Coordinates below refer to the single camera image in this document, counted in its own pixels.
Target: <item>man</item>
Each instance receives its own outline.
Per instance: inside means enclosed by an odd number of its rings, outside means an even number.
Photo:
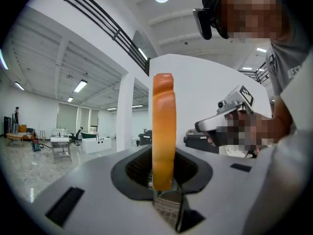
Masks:
[[[13,123],[14,123],[14,133],[18,134],[19,127],[19,107],[15,107],[15,112],[13,114]]]
[[[305,32],[282,0],[202,0],[202,3],[204,8],[210,8],[208,17],[214,22],[211,26],[224,38],[270,39],[266,65],[275,96],[274,118],[239,112],[239,125],[250,126],[251,137],[258,145],[261,139],[278,142],[294,130],[280,93],[299,72],[309,53],[311,43]]]

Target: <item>office chair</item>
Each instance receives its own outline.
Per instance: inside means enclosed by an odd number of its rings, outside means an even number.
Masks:
[[[69,139],[71,139],[71,140],[69,141],[69,144],[74,143],[75,145],[80,146],[80,144],[78,143],[77,140],[78,140],[78,135],[79,135],[79,133],[80,133],[80,131],[81,131],[82,129],[83,129],[83,128],[80,127],[80,129],[77,131],[77,133],[76,133],[75,136],[74,136],[74,133],[71,133],[71,136],[68,137]]]

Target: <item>wooden bench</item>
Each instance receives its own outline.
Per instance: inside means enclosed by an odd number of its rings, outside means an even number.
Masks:
[[[23,136],[22,135],[17,135],[17,134],[13,134],[13,133],[7,133],[6,134],[6,139],[7,139],[6,145],[8,145],[10,143],[10,140],[19,140],[20,141],[20,146],[22,146],[22,142],[23,142]]]

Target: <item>black railing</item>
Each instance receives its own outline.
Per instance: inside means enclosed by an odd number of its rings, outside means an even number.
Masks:
[[[63,0],[71,4],[80,12],[85,14],[90,20],[98,25],[106,32],[113,41],[120,45],[128,55],[148,73],[149,61],[138,50],[138,47],[133,43],[125,31],[117,24],[117,22],[94,0]]]
[[[248,77],[251,77],[260,84],[269,79],[268,68],[265,62],[256,71],[240,70],[239,72],[247,75]]]

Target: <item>gray t-shirt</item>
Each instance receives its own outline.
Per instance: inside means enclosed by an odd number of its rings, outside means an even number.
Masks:
[[[274,95],[278,96],[297,75],[310,50],[310,40],[298,20],[288,14],[291,37],[288,42],[271,41],[267,52],[266,65],[273,85]]]

